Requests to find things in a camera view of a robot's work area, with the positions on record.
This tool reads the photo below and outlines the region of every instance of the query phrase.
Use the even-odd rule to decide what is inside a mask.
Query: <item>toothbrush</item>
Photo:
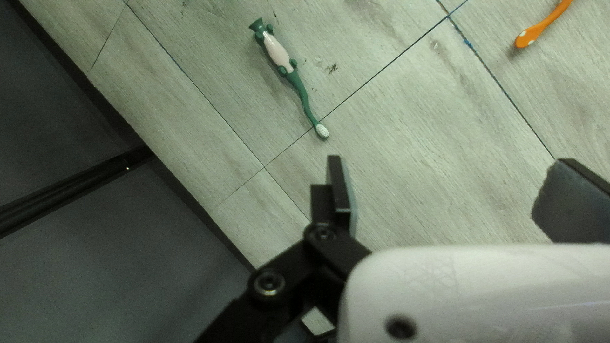
[[[320,122],[311,113],[307,90],[305,89],[299,74],[296,72],[296,60],[291,59],[288,56],[286,49],[284,49],[284,47],[273,36],[273,26],[271,24],[265,26],[263,24],[263,18],[259,18],[253,22],[249,28],[254,31],[254,38],[256,39],[256,42],[264,50],[266,50],[269,58],[273,61],[273,63],[275,63],[276,66],[278,66],[279,73],[285,77],[296,89],[296,92],[299,94],[299,98],[301,99],[303,110],[305,111],[309,121],[311,121],[311,125],[315,129],[315,133],[317,133],[320,138],[328,138],[328,129],[326,129],[324,125],[320,124]]]
[[[515,39],[515,46],[518,48],[525,48],[530,44],[534,43],[538,36],[547,28],[555,19],[559,18],[559,16],[564,13],[564,11],[568,8],[572,0],[562,0],[557,7],[549,14],[546,19],[539,22],[538,24],[528,27],[523,30],[517,39]]]

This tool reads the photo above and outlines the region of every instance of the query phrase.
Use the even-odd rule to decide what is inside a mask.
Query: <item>white robot part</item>
[[[610,342],[610,247],[396,248],[352,271],[338,343]]]

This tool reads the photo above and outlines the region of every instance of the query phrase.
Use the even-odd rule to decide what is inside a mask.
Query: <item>toothbrush bristles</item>
[[[317,132],[318,135],[322,138],[328,138],[328,129],[322,124],[318,124],[315,126],[315,132]]]

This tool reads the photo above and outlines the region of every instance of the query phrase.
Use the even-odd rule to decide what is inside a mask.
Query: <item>floor tile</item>
[[[204,208],[262,168],[129,9],[88,76]]]
[[[263,164],[310,124],[254,41],[248,29],[254,20],[275,25],[321,116],[445,15],[430,0],[131,0],[129,6]]]
[[[452,17],[553,156],[610,179],[610,3],[574,1],[531,46],[513,48],[557,3],[469,0]]]
[[[303,237],[309,221],[266,170],[210,216],[256,268]]]
[[[323,123],[267,169],[309,213],[341,155],[369,248],[548,242],[530,211],[553,159],[448,21]]]
[[[121,11],[122,0],[20,0],[76,65],[87,72]]]

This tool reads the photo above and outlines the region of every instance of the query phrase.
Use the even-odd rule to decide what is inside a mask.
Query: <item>screw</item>
[[[279,294],[285,285],[286,280],[284,277],[274,270],[264,270],[254,280],[254,289],[256,292],[266,297],[272,297]]]
[[[335,231],[326,223],[318,223],[315,225],[314,236],[317,240],[331,240],[337,238]]]

